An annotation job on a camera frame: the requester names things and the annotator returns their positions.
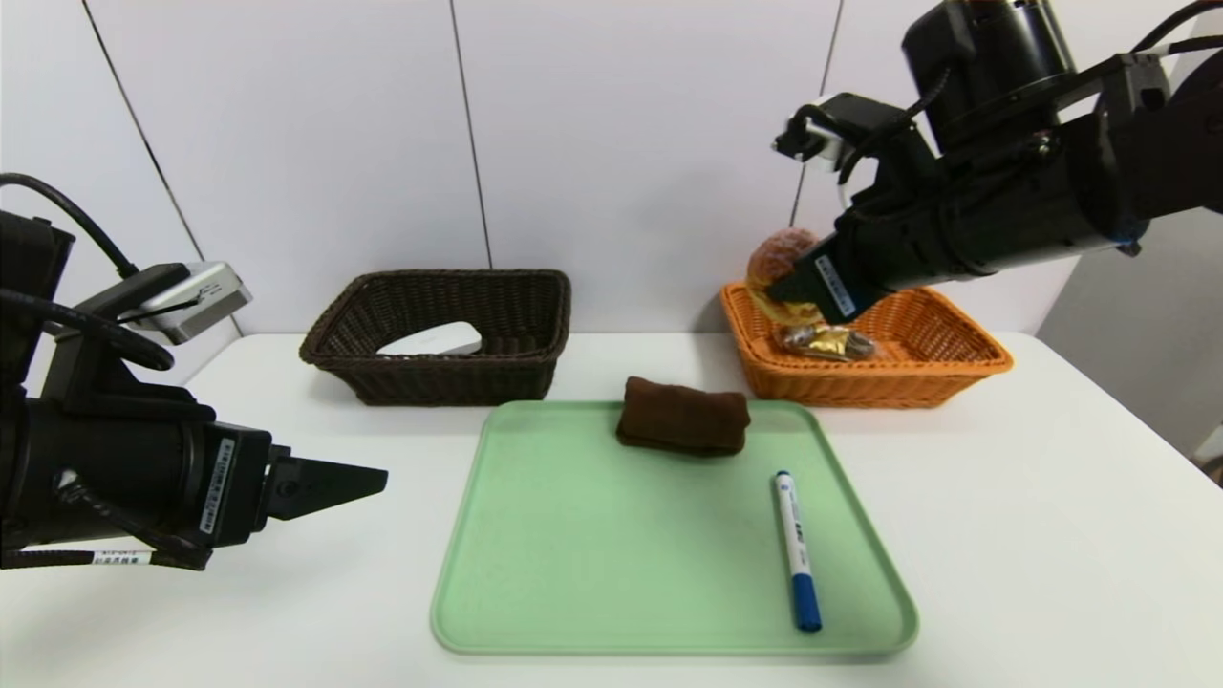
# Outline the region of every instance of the white wall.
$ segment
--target white wall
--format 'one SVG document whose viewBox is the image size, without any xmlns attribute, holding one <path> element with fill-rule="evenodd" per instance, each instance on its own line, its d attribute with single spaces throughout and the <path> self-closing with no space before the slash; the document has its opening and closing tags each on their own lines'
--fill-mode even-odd
<svg viewBox="0 0 1223 688">
<path fill-rule="evenodd" d="M 1114 53 L 1129 50 L 1151 28 L 1184 2 L 1145 0 L 1054 0 L 1054 16 L 1070 46 L 1075 66 L 1084 70 Z M 909 66 L 900 50 L 905 29 L 934 6 L 934 0 L 845 0 L 828 72 L 829 93 L 854 92 L 876 100 L 907 106 L 917 99 Z M 1188 27 L 1174 37 L 1188 34 Z M 804 94 L 813 100 L 815 89 Z M 1082 114 L 1088 104 L 1065 112 Z M 925 117 L 921 130 L 933 144 Z M 854 174 L 852 192 L 871 183 L 874 163 L 867 160 Z M 817 233 L 832 231 L 841 213 L 835 177 L 811 170 L 802 185 L 795 224 Z M 1010 269 L 974 281 L 948 282 L 938 288 L 981 324 L 996 330 L 1035 332 L 1070 276 L 1077 258 Z"/>
<path fill-rule="evenodd" d="M 0 169 L 34 175 L 66 193 L 137 265 L 198 260 L 81 2 L 4 0 L 0 9 Z M 0 207 L 48 218 L 77 236 L 57 301 L 77 303 L 117 280 L 89 237 L 34 192 L 6 187 Z M 225 320 L 172 349 L 172 370 L 133 370 L 146 381 L 182 382 L 236 337 Z M 32 393 L 42 390 L 51 352 L 44 336 L 27 379 Z"/>
<path fill-rule="evenodd" d="M 29 73 L 67 68 L 64 46 L 93 39 L 75 1 L 5 1 L 40 15 L 26 21 L 76 22 L 56 29 L 67 40 L 49 24 L 5 29 L 24 42 L 6 51 L 50 55 L 23 59 Z M 845 0 L 828 90 L 910 103 L 900 38 L 933 2 Z M 232 262 L 254 292 L 237 315 L 246 331 L 305 330 L 364 271 L 478 268 L 489 255 L 495 266 L 569 271 L 576 330 L 722 326 L 717 288 L 789 220 L 799 167 L 768 143 L 818 95 L 838 16 L 837 0 L 455 0 L 468 131 L 446 0 L 89 6 L 201 249 Z M 1170 11 L 1137 0 L 1054 7 L 1080 67 L 1128 48 Z M 97 83 L 111 90 L 72 93 L 62 89 L 81 88 L 72 86 L 81 78 L 29 77 L 45 115 L 4 125 L 81 127 L 79 141 L 64 143 L 72 169 L 51 175 L 76 187 L 97 181 L 98 164 L 81 164 L 82 152 L 139 145 L 121 108 L 79 115 L 78 103 L 121 105 L 95 44 L 84 45 Z M 126 138 L 88 133 L 110 115 Z M 82 202 L 99 214 L 109 202 L 174 219 L 141 160 L 122 169 L 148 177 L 148 188 Z M 856 180 L 870 177 L 867 164 Z M 797 224 L 816 231 L 840 213 L 829 177 L 807 177 L 800 200 Z M 1033 331 L 1073 265 L 943 288 L 987 326 Z"/>
<path fill-rule="evenodd" d="M 1223 34 L 1223 11 L 1195 35 Z M 1175 88 L 1210 53 L 1185 55 Z M 1040 336 L 1186 456 L 1223 420 L 1223 218 L 1158 218 L 1128 259 L 1084 255 Z"/>
<path fill-rule="evenodd" d="M 488 253 L 446 0 L 91 0 L 203 253 L 305 331 L 352 277 Z"/>
<path fill-rule="evenodd" d="M 772 153 L 818 88 L 837 0 L 456 0 L 495 266 L 558 266 L 582 331 L 725 326 L 789 220 Z"/>
</svg>

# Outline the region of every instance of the label sticker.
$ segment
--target label sticker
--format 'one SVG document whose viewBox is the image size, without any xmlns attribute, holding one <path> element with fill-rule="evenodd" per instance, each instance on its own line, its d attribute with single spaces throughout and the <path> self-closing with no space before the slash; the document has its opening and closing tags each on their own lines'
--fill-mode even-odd
<svg viewBox="0 0 1223 688">
<path fill-rule="evenodd" d="M 216 448 L 216 464 L 213 467 L 213 479 L 208 481 L 208 496 L 204 499 L 204 513 L 199 517 L 199 532 L 213 534 L 216 527 L 216 512 L 221 508 L 221 495 L 225 494 L 225 479 L 229 478 L 229 466 L 234 461 L 234 441 L 221 440 Z"/>
<path fill-rule="evenodd" d="M 845 282 L 840 280 L 840 275 L 837 274 L 837 268 L 833 266 L 833 262 L 828 259 L 828 255 L 816 258 L 816 270 L 819 271 L 819 276 L 828 285 L 828 291 L 832 292 L 833 299 L 837 301 L 837 307 L 840 308 L 841 314 L 845 317 L 852 314 L 857 309 L 854 306 L 854 298 L 850 297 L 849 288 L 845 288 Z"/>
<path fill-rule="evenodd" d="M 93 554 L 95 565 L 147 565 L 153 560 L 153 552 L 139 550 L 99 550 Z"/>
</svg>

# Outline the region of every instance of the white table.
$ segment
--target white table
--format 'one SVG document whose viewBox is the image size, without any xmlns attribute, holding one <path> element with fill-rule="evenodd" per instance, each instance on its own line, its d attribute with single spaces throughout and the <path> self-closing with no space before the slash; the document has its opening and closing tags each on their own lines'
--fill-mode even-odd
<svg viewBox="0 0 1223 688">
<path fill-rule="evenodd" d="M 931 412 L 816 411 L 921 612 L 889 659 L 467 657 L 433 587 L 488 409 L 362 407 L 257 335 L 191 382 L 300 456 L 389 469 L 377 497 L 270 522 L 205 573 L 0 574 L 0 684 L 1223 686 L 1223 491 L 1043 343 Z M 723 335 L 574 335 L 552 400 L 629 375 L 744 390 Z"/>
</svg>

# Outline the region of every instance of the brown wicker basket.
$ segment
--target brown wicker basket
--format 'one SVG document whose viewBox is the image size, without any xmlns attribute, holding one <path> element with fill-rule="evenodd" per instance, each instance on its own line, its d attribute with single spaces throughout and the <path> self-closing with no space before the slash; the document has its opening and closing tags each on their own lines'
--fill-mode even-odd
<svg viewBox="0 0 1223 688">
<path fill-rule="evenodd" d="M 1010 354 L 933 288 L 888 296 L 854 320 L 874 339 L 868 362 L 837 363 L 783 352 L 773 324 L 742 282 L 722 290 L 747 384 L 762 400 L 808 407 L 932 408 L 1011 369 Z"/>
<path fill-rule="evenodd" d="M 558 270 L 399 270 L 358 276 L 318 318 L 301 359 L 369 406 L 492 407 L 543 400 L 569 336 Z M 484 339 L 464 357 L 382 357 L 386 343 L 467 320 Z"/>
</svg>

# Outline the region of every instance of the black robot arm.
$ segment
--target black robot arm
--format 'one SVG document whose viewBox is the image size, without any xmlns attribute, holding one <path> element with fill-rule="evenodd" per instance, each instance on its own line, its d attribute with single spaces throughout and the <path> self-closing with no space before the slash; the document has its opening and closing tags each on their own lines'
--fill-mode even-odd
<svg viewBox="0 0 1223 688">
<path fill-rule="evenodd" d="M 0 175 L 9 182 L 62 197 L 38 180 Z M 97 237 L 102 230 L 87 221 Z M 268 517 L 289 521 L 384 489 L 385 472 L 292 457 L 270 434 L 216 423 L 186 390 L 141 382 L 128 370 L 168 370 L 174 359 L 119 323 L 152 321 L 171 339 L 207 329 L 248 299 L 227 266 L 139 270 L 115 248 L 122 281 L 66 307 L 51 298 L 72 241 L 45 220 L 0 210 L 0 567 L 203 571 L 214 547 L 246 543 Z M 150 306 L 166 299 L 174 302 Z M 31 400 L 22 385 L 44 329 L 56 334 L 56 349 L 42 398 Z M 125 534 L 152 551 L 22 551 Z"/>
<path fill-rule="evenodd" d="M 900 110 L 843 93 L 801 108 L 774 141 L 840 183 L 860 158 L 879 164 L 837 231 L 769 295 L 850 321 L 914 286 L 1104 247 L 1136 254 L 1151 218 L 1223 209 L 1223 55 L 1175 95 L 1159 65 L 1221 44 L 1191 39 L 1076 73 L 1048 2 L 943 2 L 903 45 L 918 103 Z M 1059 122 L 1097 94 L 1093 112 Z M 912 123 L 922 110 L 940 158 Z"/>
</svg>

